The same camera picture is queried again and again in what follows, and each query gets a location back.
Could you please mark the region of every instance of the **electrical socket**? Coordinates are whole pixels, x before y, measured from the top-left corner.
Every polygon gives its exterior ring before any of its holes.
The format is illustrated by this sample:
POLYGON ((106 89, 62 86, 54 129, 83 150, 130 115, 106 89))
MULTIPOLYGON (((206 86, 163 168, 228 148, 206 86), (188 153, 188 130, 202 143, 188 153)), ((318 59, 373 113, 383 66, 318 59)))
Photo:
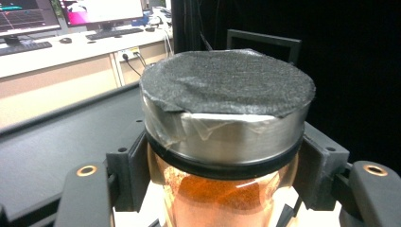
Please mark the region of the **electrical socket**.
POLYGON ((135 53, 140 53, 138 46, 132 47, 130 49, 119 50, 118 51, 118 60, 125 61, 123 58, 124 54, 126 54, 128 56, 128 60, 138 58, 138 56, 135 53))

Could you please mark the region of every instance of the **black backdrop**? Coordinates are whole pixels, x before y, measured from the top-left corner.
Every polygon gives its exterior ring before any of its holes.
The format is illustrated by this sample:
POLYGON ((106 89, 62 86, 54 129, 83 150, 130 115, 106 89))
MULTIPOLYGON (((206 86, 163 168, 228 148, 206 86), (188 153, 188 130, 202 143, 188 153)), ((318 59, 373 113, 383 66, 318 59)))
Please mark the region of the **black backdrop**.
POLYGON ((401 173, 397 1, 192 2, 213 49, 225 49, 228 28, 302 40, 297 66, 317 86, 307 121, 349 149, 350 162, 373 161, 401 173))

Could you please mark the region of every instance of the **black foam cover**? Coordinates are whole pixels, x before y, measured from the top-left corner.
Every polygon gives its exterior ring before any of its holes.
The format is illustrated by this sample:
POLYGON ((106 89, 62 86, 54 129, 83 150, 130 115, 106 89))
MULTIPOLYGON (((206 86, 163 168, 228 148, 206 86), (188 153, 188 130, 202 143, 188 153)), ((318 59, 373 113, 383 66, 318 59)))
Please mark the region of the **black foam cover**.
POLYGON ((252 50, 184 52, 141 77, 143 95, 165 112, 283 117, 309 104, 313 80, 252 50))

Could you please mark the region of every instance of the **computer monitor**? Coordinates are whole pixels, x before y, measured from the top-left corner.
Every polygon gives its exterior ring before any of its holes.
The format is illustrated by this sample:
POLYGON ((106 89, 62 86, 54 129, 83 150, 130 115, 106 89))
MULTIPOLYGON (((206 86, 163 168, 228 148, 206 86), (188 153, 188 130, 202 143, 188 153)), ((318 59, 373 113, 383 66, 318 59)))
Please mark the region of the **computer monitor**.
POLYGON ((141 0, 59 0, 66 23, 112 29, 114 23, 143 17, 141 0))
POLYGON ((61 29, 50 0, 1 0, 0 38, 19 44, 19 35, 61 29))
POLYGON ((293 65, 297 64, 301 40, 228 29, 227 49, 250 48, 293 65))

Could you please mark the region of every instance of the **metal lid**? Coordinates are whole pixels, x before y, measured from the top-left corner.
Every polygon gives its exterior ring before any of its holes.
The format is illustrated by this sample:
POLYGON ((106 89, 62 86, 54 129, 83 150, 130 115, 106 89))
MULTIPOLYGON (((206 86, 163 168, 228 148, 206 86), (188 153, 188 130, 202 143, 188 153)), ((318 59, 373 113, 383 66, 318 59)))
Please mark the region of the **metal lid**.
POLYGON ((315 87, 294 66, 247 50, 176 55, 146 70, 141 91, 148 140, 159 156, 189 173, 236 180, 289 163, 315 87), (242 70, 227 68, 239 63, 242 70))

